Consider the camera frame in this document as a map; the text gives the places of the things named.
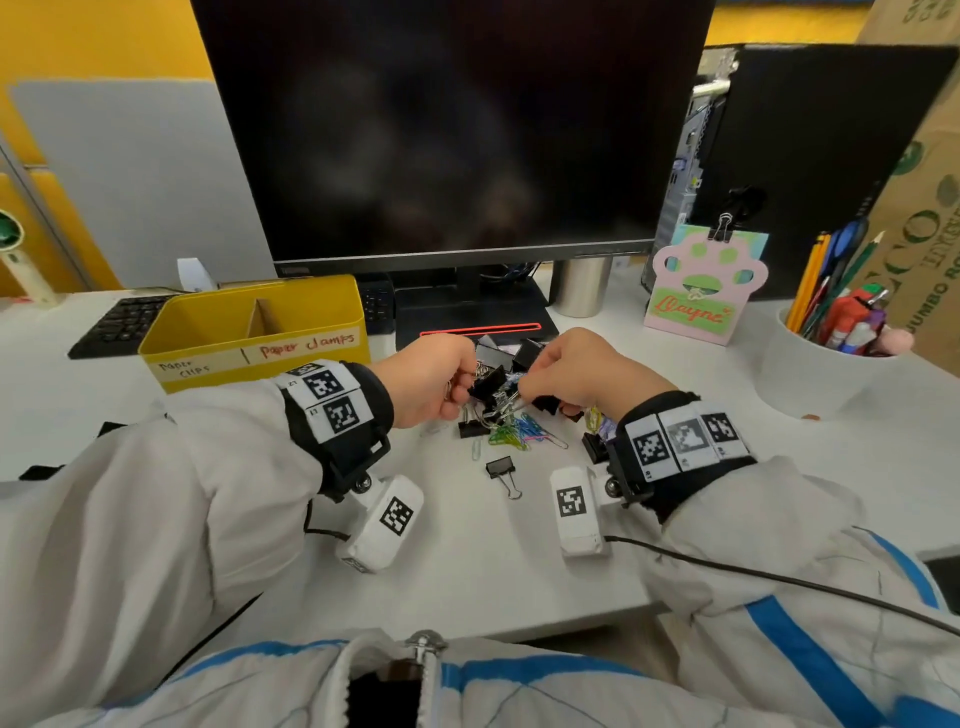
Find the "black monitor screen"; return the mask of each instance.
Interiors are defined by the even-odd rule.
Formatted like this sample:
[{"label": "black monitor screen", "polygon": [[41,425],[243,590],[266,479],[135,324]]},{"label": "black monitor screen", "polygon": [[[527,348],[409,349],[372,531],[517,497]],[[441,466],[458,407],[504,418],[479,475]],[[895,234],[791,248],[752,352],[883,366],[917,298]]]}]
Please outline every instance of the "black monitor screen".
[{"label": "black monitor screen", "polygon": [[283,261],[649,239],[713,2],[193,6]]}]

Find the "black keyboard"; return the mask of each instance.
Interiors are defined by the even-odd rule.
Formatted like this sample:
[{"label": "black keyboard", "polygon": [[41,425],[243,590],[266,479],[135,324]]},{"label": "black keyboard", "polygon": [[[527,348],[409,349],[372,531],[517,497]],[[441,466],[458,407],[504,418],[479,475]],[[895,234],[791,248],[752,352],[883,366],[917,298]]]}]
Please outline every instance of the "black keyboard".
[{"label": "black keyboard", "polygon": [[121,299],[67,354],[71,359],[130,356],[147,335],[160,309],[173,296]]},{"label": "black keyboard", "polygon": [[363,304],[363,316],[367,322],[367,335],[393,333],[394,322],[394,285],[390,279],[357,281],[360,289],[360,302]]}]

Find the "white cup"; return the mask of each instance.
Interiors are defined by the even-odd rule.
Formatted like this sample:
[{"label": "white cup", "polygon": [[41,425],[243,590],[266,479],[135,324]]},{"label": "white cup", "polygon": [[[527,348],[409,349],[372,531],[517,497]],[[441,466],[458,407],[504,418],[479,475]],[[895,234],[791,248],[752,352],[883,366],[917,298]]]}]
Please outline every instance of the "white cup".
[{"label": "white cup", "polygon": [[790,417],[830,419],[899,356],[854,356],[807,341],[786,327],[790,306],[777,316],[756,378],[756,393]]}]

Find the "yellow box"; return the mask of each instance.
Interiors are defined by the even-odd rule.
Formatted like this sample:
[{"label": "yellow box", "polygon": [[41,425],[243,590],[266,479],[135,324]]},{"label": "yellow box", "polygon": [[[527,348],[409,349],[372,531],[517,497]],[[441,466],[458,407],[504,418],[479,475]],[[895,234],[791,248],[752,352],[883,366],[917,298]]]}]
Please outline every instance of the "yellow box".
[{"label": "yellow box", "polygon": [[139,351],[169,394],[276,376],[314,359],[370,361],[353,276],[177,296]]}]

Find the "black wrist strap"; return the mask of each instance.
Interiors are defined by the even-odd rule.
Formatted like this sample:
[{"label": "black wrist strap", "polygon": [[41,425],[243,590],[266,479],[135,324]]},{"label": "black wrist strap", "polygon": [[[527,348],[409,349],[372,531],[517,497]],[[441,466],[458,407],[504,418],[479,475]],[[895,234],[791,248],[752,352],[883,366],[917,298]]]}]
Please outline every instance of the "black wrist strap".
[{"label": "black wrist strap", "polygon": [[608,450],[624,498],[660,523],[717,478],[756,462],[726,413],[692,392],[665,392],[632,409]]},{"label": "black wrist strap", "polygon": [[317,361],[274,382],[283,396],[290,439],[324,467],[319,493],[340,502],[387,452],[394,406],[360,364]]}]

